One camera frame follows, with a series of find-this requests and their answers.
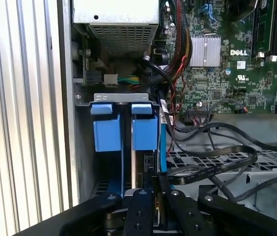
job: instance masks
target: ribbed metal panel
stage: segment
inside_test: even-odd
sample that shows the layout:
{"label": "ribbed metal panel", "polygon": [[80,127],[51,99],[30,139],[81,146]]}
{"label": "ribbed metal panel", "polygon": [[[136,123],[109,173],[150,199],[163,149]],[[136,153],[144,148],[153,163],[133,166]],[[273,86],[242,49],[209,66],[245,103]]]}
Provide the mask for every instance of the ribbed metal panel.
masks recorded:
{"label": "ribbed metal panel", "polygon": [[193,53],[190,66],[216,67],[221,61],[221,37],[220,36],[193,36]]}
{"label": "ribbed metal panel", "polygon": [[0,0],[0,236],[69,208],[56,0]]}

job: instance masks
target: black flat cable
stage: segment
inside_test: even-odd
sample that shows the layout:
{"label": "black flat cable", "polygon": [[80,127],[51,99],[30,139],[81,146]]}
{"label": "black flat cable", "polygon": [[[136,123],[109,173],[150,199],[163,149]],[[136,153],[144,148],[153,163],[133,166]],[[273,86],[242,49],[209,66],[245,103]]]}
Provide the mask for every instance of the black flat cable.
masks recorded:
{"label": "black flat cable", "polygon": [[[160,99],[165,100],[165,96],[162,91],[160,91]],[[232,146],[232,147],[225,147],[225,148],[221,148],[218,150],[206,151],[206,152],[193,152],[193,151],[184,150],[183,148],[180,147],[178,141],[176,140],[176,138],[174,136],[174,131],[172,129],[172,126],[170,125],[170,118],[169,118],[169,114],[167,112],[167,108],[163,107],[163,110],[164,110],[165,119],[167,122],[167,127],[172,136],[172,139],[173,139],[174,143],[176,144],[176,146],[182,152],[184,152],[188,155],[191,155],[191,156],[199,157],[199,158],[221,156],[221,155],[235,153],[235,152],[244,152],[244,153],[250,154],[250,156],[248,156],[244,159],[240,159],[240,160],[233,161],[230,163],[225,163],[225,164],[218,165],[218,166],[213,166],[213,167],[210,167],[210,168],[207,168],[204,170],[200,170],[196,173],[192,173],[190,175],[186,175],[186,176],[182,176],[182,177],[170,176],[169,181],[171,182],[171,184],[184,185],[184,184],[193,183],[193,182],[200,181],[200,180],[203,180],[206,178],[210,178],[212,176],[218,175],[223,172],[227,172],[230,170],[234,170],[237,168],[251,165],[257,161],[256,150],[251,147],[248,147],[248,146]]]}
{"label": "black flat cable", "polygon": [[265,181],[261,184],[259,184],[258,186],[248,190],[247,192],[240,194],[239,196],[235,197],[235,202],[240,202],[243,201],[249,197],[251,197],[252,195],[254,195],[255,193],[257,193],[258,191],[267,188],[273,184],[277,184],[277,177],[276,178],[272,178],[268,181]]}
{"label": "black flat cable", "polygon": [[[170,170],[167,172],[168,176],[174,176],[176,174],[179,173],[183,173],[186,171],[198,171],[198,170],[203,170],[205,169],[202,166],[199,165],[187,165],[187,166],[183,166],[183,167],[179,167],[175,170]],[[233,194],[230,192],[230,190],[226,187],[226,184],[223,183],[219,178],[217,178],[216,176],[210,177],[209,180],[216,186],[217,189],[219,189],[230,201],[234,202],[235,201],[235,197],[233,196]]]}

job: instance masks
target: blue connector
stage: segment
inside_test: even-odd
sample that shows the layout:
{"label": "blue connector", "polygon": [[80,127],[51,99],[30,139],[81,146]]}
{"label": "blue connector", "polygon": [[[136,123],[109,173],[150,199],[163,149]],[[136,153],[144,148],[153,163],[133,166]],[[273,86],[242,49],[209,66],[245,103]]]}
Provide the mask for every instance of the blue connector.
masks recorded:
{"label": "blue connector", "polygon": [[211,4],[204,4],[200,8],[199,12],[207,15],[209,17],[209,19],[211,19],[212,21],[217,23],[217,20],[213,17],[213,6]]}

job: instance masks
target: black cable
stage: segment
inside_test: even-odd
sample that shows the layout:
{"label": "black cable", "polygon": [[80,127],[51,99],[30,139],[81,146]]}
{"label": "black cable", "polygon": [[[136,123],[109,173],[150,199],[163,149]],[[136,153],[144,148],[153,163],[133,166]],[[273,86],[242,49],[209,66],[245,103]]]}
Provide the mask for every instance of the black cable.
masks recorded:
{"label": "black cable", "polygon": [[180,141],[180,142],[187,142],[187,141],[195,138],[200,133],[205,132],[205,131],[207,131],[207,130],[209,130],[211,128],[216,128],[216,127],[230,129],[230,130],[236,132],[237,134],[239,134],[240,136],[244,137],[245,139],[247,139],[251,143],[255,144],[256,146],[259,146],[259,147],[261,147],[263,149],[267,149],[267,150],[271,150],[271,151],[276,151],[277,152],[277,146],[264,144],[264,143],[256,140],[255,138],[251,137],[249,134],[247,134],[246,132],[244,132],[241,129],[237,128],[236,126],[233,126],[233,125],[227,124],[227,123],[221,123],[221,122],[209,123],[209,124],[207,124],[205,126],[202,126],[197,131],[195,131],[193,134],[191,134],[190,136],[188,136],[188,137],[186,137],[184,139],[179,139],[178,141]]}
{"label": "black cable", "polygon": [[[163,94],[162,91],[160,91],[160,98],[161,99],[165,99],[165,96]],[[172,126],[170,125],[170,118],[169,118],[169,114],[167,112],[165,112],[167,110],[167,108],[164,108],[164,114],[165,114],[165,118],[166,118],[166,122],[167,122],[167,127],[169,129],[169,132],[172,136],[172,139],[174,141],[174,143],[176,144],[176,146],[184,153],[191,155],[191,156],[196,156],[199,158],[207,158],[207,157],[213,157],[213,156],[221,156],[221,155],[225,155],[225,154],[230,154],[230,153],[235,153],[235,152],[244,152],[244,153],[249,153],[250,156],[244,158],[244,159],[240,159],[237,161],[233,161],[230,163],[224,163],[222,165],[218,165],[218,166],[213,166],[210,168],[207,168],[205,170],[200,170],[196,173],[192,173],[190,175],[187,176],[183,176],[183,177],[176,177],[176,176],[172,176],[169,177],[169,180],[172,184],[176,184],[176,185],[183,185],[183,184],[189,184],[189,183],[193,183],[196,181],[200,181],[206,178],[210,178],[212,176],[215,176],[217,174],[223,173],[223,172],[227,172],[230,170],[234,170],[243,166],[248,166],[253,164],[255,161],[257,161],[257,152],[255,149],[248,147],[248,146],[232,146],[232,147],[225,147],[225,148],[221,148],[218,150],[213,150],[213,151],[206,151],[206,152],[194,152],[194,151],[187,151],[184,150],[183,148],[180,147],[178,141],[176,140],[175,136],[174,136],[174,131],[172,129]]]}
{"label": "black cable", "polygon": [[243,201],[249,197],[251,197],[252,195],[254,195],[255,193],[257,193],[258,191],[264,189],[264,188],[267,188],[273,184],[276,184],[277,183],[277,177],[276,178],[273,178],[273,179],[270,179],[268,181],[265,181],[261,184],[259,184],[258,186],[250,189],[249,191],[243,193],[243,194],[240,194],[239,196],[235,197],[235,202],[240,202],[240,201]]}
{"label": "black cable", "polygon": [[[236,174],[236,176],[235,176],[234,178],[231,178],[231,179],[227,180],[227,181],[224,182],[222,185],[223,185],[223,186],[227,186],[227,185],[233,183],[234,181],[236,181],[236,180],[244,173],[244,171],[246,171],[247,168],[248,168],[247,166],[241,168],[241,170],[239,171],[239,173]],[[209,190],[207,193],[214,193],[214,192],[217,191],[218,189],[220,189],[220,188],[214,187],[214,188],[212,188],[211,190]]]}
{"label": "black cable", "polygon": [[225,137],[225,138],[228,138],[228,139],[232,139],[232,140],[237,141],[238,143],[240,143],[242,145],[246,145],[243,141],[241,141],[240,139],[237,139],[236,137],[228,136],[228,135],[225,135],[225,134],[219,134],[219,133],[215,133],[215,132],[212,132],[212,131],[210,131],[210,134],[215,135],[215,136]]}
{"label": "black cable", "polygon": [[208,135],[209,141],[211,142],[213,149],[216,150],[210,130],[207,130],[207,135]]}
{"label": "black cable", "polygon": [[206,119],[206,122],[205,124],[208,124],[209,122],[209,118],[211,117],[214,109],[221,103],[226,103],[226,102],[231,102],[231,103],[235,103],[237,104],[238,106],[240,106],[241,108],[245,109],[245,106],[243,104],[241,104],[240,102],[236,101],[236,100],[233,100],[233,99],[230,99],[230,98],[225,98],[225,99],[222,99],[222,100],[219,100],[218,102],[215,102],[209,109],[208,111],[208,114],[207,114],[207,119]]}
{"label": "black cable", "polygon": [[[211,142],[211,145],[213,147],[214,150],[216,150],[216,147],[215,147],[215,144],[214,144],[214,141],[213,141],[213,138],[212,138],[212,135],[210,133],[210,131],[208,130],[207,131],[207,135],[208,135],[208,138]],[[210,178],[211,182],[216,186],[217,189],[220,189],[220,191],[230,200],[230,201],[234,201],[234,196],[233,194],[231,193],[231,191],[226,187],[226,184],[223,184],[223,182],[217,178],[216,176]]]}
{"label": "black cable", "polygon": [[[168,171],[168,176],[174,176],[176,174],[179,173],[183,173],[186,171],[198,171],[198,170],[203,170],[205,169],[202,166],[199,165],[187,165],[187,166],[183,166],[183,167],[179,167],[175,170],[171,170]],[[218,188],[230,201],[234,202],[235,201],[235,197],[233,196],[233,194],[229,191],[229,189],[225,186],[225,184],[222,183],[222,181],[217,178],[216,176],[210,177],[209,180],[216,186],[216,188]]]}
{"label": "black cable", "polygon": [[[151,68],[152,70],[155,70],[156,72],[158,72],[168,82],[168,86],[169,86],[171,94],[175,94],[175,90],[172,86],[172,79],[158,65],[156,65],[155,63],[153,63],[149,60],[144,60],[144,59],[139,60],[139,63],[143,64],[143,65],[146,65],[147,67]],[[175,107],[175,105],[176,105],[176,98],[175,97],[174,97],[172,103],[173,103],[173,107]]]}
{"label": "black cable", "polygon": [[[234,138],[232,136],[228,136],[228,135],[224,135],[224,134],[219,134],[219,133],[215,133],[215,132],[212,132],[212,131],[207,131],[207,134],[208,136],[210,137],[210,141],[211,143],[213,144],[213,139],[212,139],[212,136],[211,135],[215,135],[215,136],[221,136],[221,137],[225,137],[225,138],[228,138],[228,139],[233,139],[239,143],[241,143],[242,145],[246,145],[244,142],[242,142],[241,140],[237,139],[237,138]],[[241,168],[241,170],[238,172],[238,174],[236,174],[235,177],[227,180],[226,182],[223,183],[223,186],[227,186],[231,183],[233,183],[234,181],[236,181],[243,173],[244,171],[246,171],[248,167],[245,166],[243,168]],[[215,188],[212,188],[210,191],[208,191],[207,193],[214,193],[215,191],[217,191],[219,188],[218,187],[215,187]]]}

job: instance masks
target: heatsink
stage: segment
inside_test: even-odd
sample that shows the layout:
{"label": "heatsink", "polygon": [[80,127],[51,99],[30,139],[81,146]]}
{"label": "heatsink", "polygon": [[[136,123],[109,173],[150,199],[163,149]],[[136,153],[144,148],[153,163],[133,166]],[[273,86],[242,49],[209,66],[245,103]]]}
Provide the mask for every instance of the heatsink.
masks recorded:
{"label": "heatsink", "polygon": [[143,56],[159,23],[159,0],[73,0],[75,24],[87,24],[110,56]]}
{"label": "heatsink", "polygon": [[192,67],[217,67],[221,62],[222,38],[216,35],[192,36]]}

